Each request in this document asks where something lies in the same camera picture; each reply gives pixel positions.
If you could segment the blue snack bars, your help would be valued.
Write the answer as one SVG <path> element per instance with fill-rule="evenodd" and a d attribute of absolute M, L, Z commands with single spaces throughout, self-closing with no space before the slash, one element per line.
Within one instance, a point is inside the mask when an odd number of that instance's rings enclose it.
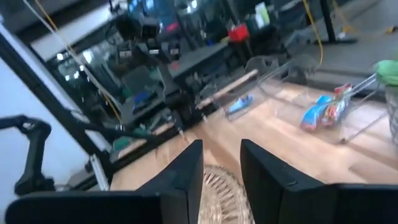
<path fill-rule="evenodd" d="M 347 83 L 334 89 L 332 102 L 326 107 L 323 118 L 321 120 L 324 126 L 334 126 L 340 120 L 345 111 L 350 97 L 348 95 L 353 89 L 352 84 Z"/>

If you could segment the black articulated stand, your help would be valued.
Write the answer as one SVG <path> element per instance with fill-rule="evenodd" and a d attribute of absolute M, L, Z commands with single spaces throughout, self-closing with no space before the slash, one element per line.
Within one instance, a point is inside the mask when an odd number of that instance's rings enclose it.
<path fill-rule="evenodd" d="M 14 185 L 18 196 L 34 192 L 55 191 L 53 178 L 42 173 L 45 142 L 51 133 L 51 126 L 37 118 L 24 115 L 0 118 L 0 129 L 17 128 L 29 140 L 29 148 L 24 172 Z"/>

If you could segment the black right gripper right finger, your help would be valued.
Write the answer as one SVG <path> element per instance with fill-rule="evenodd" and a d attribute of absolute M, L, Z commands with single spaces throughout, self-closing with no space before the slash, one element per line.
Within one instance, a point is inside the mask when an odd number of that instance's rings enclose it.
<path fill-rule="evenodd" d="M 398 224 L 398 185 L 324 184 L 249 139 L 240 161 L 256 224 Z"/>

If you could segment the red box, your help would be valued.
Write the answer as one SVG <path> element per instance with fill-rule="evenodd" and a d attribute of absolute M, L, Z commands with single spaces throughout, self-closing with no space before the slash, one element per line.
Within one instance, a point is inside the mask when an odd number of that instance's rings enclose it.
<path fill-rule="evenodd" d="M 242 42 L 249 37 L 249 31 L 245 23 L 230 28 L 228 31 L 230 42 Z"/>

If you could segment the aluminium extrusion bracket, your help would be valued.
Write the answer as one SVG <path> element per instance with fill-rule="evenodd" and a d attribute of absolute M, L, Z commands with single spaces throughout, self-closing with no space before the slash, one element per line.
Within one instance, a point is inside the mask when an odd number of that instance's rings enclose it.
<path fill-rule="evenodd" d="M 108 178 L 104 172 L 103 166 L 97 157 L 97 155 L 93 154 L 90 156 L 90 163 L 98 183 L 98 187 L 102 191 L 109 191 L 109 183 Z"/>

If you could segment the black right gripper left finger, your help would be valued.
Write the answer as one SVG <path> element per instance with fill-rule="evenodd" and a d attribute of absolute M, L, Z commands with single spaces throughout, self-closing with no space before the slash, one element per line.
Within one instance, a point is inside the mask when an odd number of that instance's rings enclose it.
<path fill-rule="evenodd" d="M 203 142 L 193 141 L 164 170 L 133 191 L 41 192 L 6 210 L 6 224 L 197 224 Z"/>

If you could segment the succulent in triangle-pattern pot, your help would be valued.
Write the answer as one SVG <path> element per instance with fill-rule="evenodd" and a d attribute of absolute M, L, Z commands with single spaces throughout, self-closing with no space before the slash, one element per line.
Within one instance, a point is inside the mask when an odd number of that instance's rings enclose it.
<path fill-rule="evenodd" d="M 384 85 L 392 143 L 398 149 L 398 60 L 381 60 L 375 68 L 378 82 Z"/>

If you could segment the black stand pole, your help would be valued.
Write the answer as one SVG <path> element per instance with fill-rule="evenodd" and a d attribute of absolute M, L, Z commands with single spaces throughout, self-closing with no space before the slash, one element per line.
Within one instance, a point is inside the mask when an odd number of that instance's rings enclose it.
<path fill-rule="evenodd" d="M 342 39 L 337 39 L 335 36 L 335 31 L 333 28 L 333 24 L 331 22 L 331 17 L 330 17 L 330 10 L 328 7 L 327 0 L 319 0 L 320 2 L 320 8 L 323 14 L 323 19 L 328 35 L 328 40 L 323 40 L 323 44 L 327 45 L 338 45 L 338 44 L 355 44 L 357 43 L 357 39 L 355 38 L 342 38 Z"/>

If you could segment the clear plastic bin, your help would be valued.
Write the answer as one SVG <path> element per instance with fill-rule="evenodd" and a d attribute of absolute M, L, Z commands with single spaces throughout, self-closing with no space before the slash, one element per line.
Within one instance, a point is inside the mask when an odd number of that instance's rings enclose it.
<path fill-rule="evenodd" d="M 228 121 L 234 121 L 266 100 L 278 99 L 277 94 L 288 84 L 306 85 L 310 75 L 315 73 L 319 63 L 308 55 L 299 55 L 290 60 L 279 61 L 271 56 L 256 56 L 248 60 L 246 70 L 257 73 L 227 90 L 224 95 L 215 100 L 222 114 Z M 240 97 L 253 95 L 254 100 L 247 108 L 228 114 L 228 108 Z"/>
<path fill-rule="evenodd" d="M 380 121 L 386 114 L 385 104 L 380 102 L 380 84 L 376 76 L 371 75 L 356 85 L 348 95 L 349 103 L 343 112 L 340 120 L 334 126 L 324 126 L 321 120 L 316 130 L 306 131 L 300 127 L 303 114 L 311 107 L 321 95 L 328 95 L 333 98 L 334 89 L 338 86 L 332 85 L 328 90 L 318 88 L 306 88 L 293 100 L 287 102 L 277 110 L 276 115 L 307 134 L 332 144 L 344 144 L 351 141 L 357 135 L 363 133 L 371 126 Z"/>

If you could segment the round woven placemat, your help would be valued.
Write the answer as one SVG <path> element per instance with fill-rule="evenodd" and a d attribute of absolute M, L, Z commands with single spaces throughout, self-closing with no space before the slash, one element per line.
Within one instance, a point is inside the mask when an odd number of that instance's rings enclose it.
<path fill-rule="evenodd" d="M 244 187 L 221 166 L 204 166 L 198 224 L 255 224 Z"/>

